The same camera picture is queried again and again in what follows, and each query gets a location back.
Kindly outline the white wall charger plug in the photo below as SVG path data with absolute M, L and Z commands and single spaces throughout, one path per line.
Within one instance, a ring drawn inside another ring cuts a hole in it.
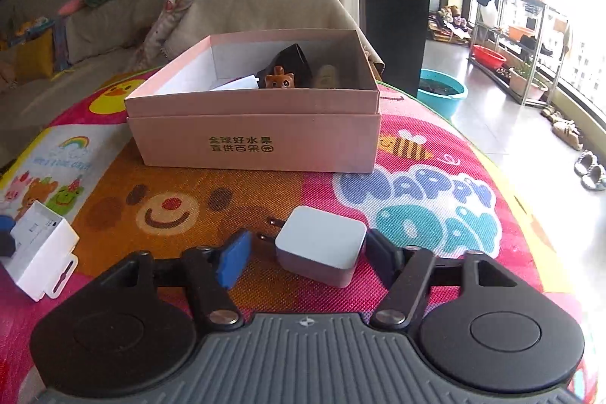
M 277 235 L 258 237 L 274 245 L 284 270 L 336 288 L 351 283 L 367 233 L 362 221 L 301 205 L 286 220 L 268 216 L 266 223 Z

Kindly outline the large white charger box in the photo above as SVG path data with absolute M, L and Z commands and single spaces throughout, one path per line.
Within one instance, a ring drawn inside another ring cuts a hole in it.
M 79 241 L 68 220 L 35 201 L 8 232 L 16 244 L 1 265 L 30 299 L 58 298 L 75 272 Z

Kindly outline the colourful cartoon play mat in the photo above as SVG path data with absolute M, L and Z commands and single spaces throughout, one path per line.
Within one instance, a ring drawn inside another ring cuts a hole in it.
M 149 167 L 127 125 L 125 98 L 144 74 L 118 76 L 55 118 L 1 181 L 1 211 L 39 200 L 78 234 L 72 294 L 125 255 L 175 257 L 247 228 L 272 235 L 270 217 L 305 205 L 363 221 L 392 241 L 440 256 L 479 248 L 554 300 L 583 311 L 550 242 L 497 167 L 452 124 L 400 90 L 380 88 L 381 132 L 420 145 L 414 160 L 380 151 L 373 173 L 263 172 Z

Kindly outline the teal plastic basin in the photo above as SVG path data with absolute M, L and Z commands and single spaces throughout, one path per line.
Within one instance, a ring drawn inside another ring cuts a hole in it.
M 421 70 L 418 100 L 447 120 L 453 117 L 468 95 L 467 87 L 457 79 L 442 72 Z

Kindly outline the small white box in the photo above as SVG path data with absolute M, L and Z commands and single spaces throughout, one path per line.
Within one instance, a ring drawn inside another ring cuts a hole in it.
M 259 79 L 255 75 L 248 75 L 229 82 L 218 82 L 211 91 L 251 90 L 259 88 Z

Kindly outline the pink cardboard box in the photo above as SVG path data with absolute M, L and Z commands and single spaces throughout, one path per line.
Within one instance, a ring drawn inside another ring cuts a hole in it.
M 329 88 L 233 89 L 263 78 L 297 44 L 314 72 L 334 68 Z M 370 173 L 381 115 L 379 89 L 355 30 L 268 30 L 200 40 L 125 100 L 148 166 Z

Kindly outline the brown toy figurine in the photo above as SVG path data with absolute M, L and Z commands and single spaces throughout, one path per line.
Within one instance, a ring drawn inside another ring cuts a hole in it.
M 275 66 L 270 74 L 265 75 L 264 84 L 266 88 L 294 88 L 295 75 L 282 66 Z

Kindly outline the grey slippers pair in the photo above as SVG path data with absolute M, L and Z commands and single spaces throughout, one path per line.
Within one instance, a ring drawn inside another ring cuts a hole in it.
M 574 163 L 583 188 L 593 192 L 605 190 L 605 168 L 591 151 L 583 151 Z

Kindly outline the beige sandals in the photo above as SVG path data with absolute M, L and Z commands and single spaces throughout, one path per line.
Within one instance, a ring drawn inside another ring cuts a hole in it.
M 567 119 L 553 106 L 543 108 L 540 115 L 551 122 L 551 132 L 569 145 L 570 148 L 576 151 L 583 149 L 583 137 L 573 120 Z

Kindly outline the red plastic basin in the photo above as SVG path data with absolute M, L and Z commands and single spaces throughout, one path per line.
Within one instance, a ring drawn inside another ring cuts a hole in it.
M 491 71 L 501 68 L 506 63 L 506 58 L 503 55 L 478 44 L 473 45 L 472 56 L 480 65 Z

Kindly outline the metal storage rack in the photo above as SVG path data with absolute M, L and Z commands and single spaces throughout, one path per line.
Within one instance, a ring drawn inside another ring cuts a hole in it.
M 506 63 L 495 71 L 480 65 L 472 56 L 475 44 Z M 476 0 L 469 62 L 522 107 L 551 103 L 570 45 L 568 17 L 547 0 Z

